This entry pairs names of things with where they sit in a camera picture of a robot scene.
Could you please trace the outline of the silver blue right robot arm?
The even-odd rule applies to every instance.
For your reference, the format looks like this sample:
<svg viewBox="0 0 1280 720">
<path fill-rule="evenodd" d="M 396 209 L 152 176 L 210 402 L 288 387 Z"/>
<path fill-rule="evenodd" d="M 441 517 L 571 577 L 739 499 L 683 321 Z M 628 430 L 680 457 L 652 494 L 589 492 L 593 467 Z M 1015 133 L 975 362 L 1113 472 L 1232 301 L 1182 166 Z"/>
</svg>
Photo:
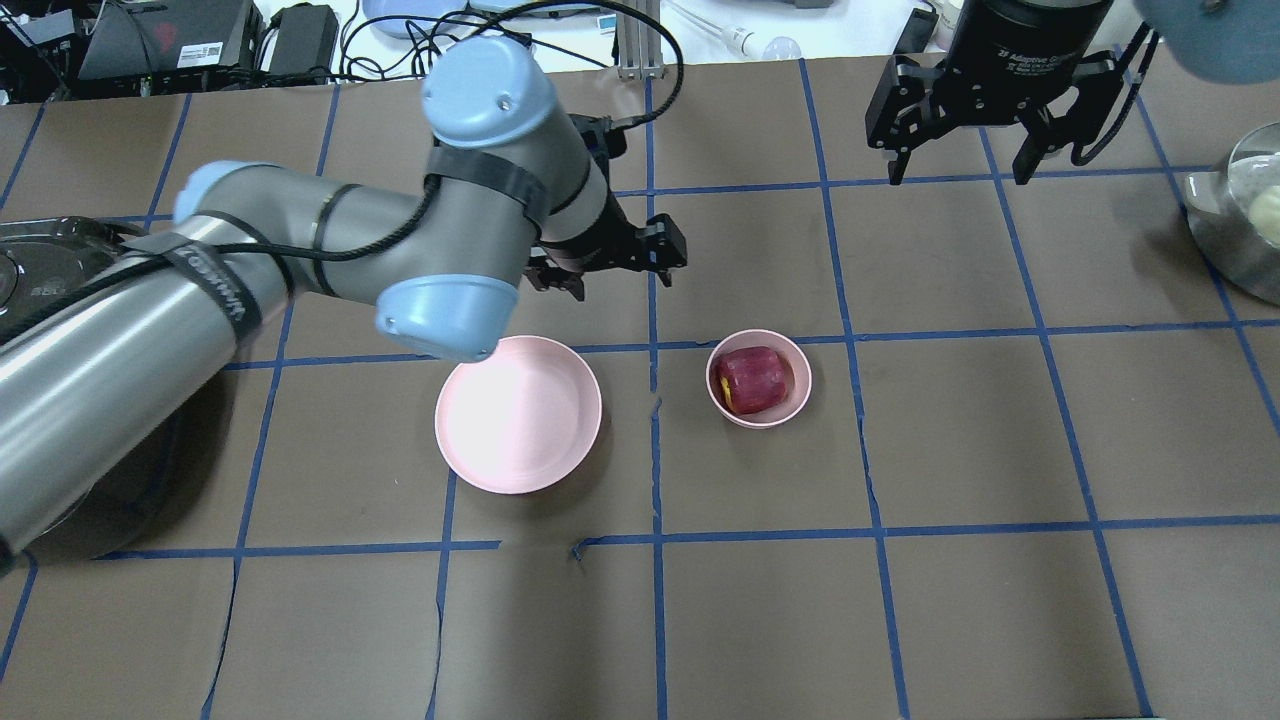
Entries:
<svg viewBox="0 0 1280 720">
<path fill-rule="evenodd" d="M 943 59 L 924 67 L 892 55 L 865 114 L 870 149 L 888 155 L 891 184 L 923 143 L 964 127 L 1020 126 L 1012 160 L 1025 184 L 1069 151 L 1091 164 L 1137 104 L 1157 49 L 1216 85 L 1277 78 L 1275 1 L 1138 1 L 1140 22 L 1121 53 L 1094 50 L 1108 1 L 965 1 Z"/>
</svg>

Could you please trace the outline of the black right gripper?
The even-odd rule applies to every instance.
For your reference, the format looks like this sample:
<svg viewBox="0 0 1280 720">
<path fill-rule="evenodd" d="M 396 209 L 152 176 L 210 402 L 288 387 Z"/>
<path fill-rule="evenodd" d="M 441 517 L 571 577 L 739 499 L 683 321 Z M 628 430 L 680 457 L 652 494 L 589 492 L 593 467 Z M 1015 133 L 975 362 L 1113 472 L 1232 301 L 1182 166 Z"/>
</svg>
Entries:
<svg viewBox="0 0 1280 720">
<path fill-rule="evenodd" d="M 1021 126 L 1015 184 L 1028 184 L 1052 152 L 1092 161 L 1137 101 L 1120 95 L 1137 54 L 1089 53 L 1110 1 L 965 1 L 945 58 L 922 65 L 890 56 L 865 113 L 867 143 L 888 154 L 900 186 L 913 152 L 960 127 Z"/>
</svg>

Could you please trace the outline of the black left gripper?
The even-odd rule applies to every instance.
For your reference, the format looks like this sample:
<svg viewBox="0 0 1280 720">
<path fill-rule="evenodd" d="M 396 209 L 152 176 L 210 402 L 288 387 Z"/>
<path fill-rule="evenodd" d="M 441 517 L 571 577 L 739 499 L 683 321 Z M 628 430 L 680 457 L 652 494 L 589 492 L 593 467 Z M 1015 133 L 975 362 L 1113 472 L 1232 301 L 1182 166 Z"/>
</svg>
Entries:
<svg viewBox="0 0 1280 720">
<path fill-rule="evenodd" d="M 664 287 L 689 264 L 684 232 L 666 213 L 641 228 L 632 224 L 611 186 L 611 161 L 627 150 L 625 132 L 609 117 L 571 115 L 588 154 L 588 169 L 576 193 L 553 208 L 525 279 L 539 293 L 559 291 L 586 300 L 582 275 L 625 269 L 646 272 Z"/>
</svg>

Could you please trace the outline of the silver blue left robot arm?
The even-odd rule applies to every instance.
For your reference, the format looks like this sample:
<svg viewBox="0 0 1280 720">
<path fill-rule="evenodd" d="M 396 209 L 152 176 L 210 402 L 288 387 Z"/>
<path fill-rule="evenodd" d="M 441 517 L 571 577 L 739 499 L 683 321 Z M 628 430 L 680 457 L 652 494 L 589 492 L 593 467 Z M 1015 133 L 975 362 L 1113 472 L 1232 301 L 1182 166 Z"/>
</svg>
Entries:
<svg viewBox="0 0 1280 720">
<path fill-rule="evenodd" d="M 415 354 L 481 363 L 518 283 L 584 299 L 588 273 L 671 282 L 687 243 L 628 222 L 605 118 L 567 113 L 516 40 L 451 47 L 421 90 L 433 146 L 417 196 L 261 161 L 212 161 L 172 228 L 3 334 L 3 570 L 227 365 L 296 291 L 375 307 Z"/>
</svg>

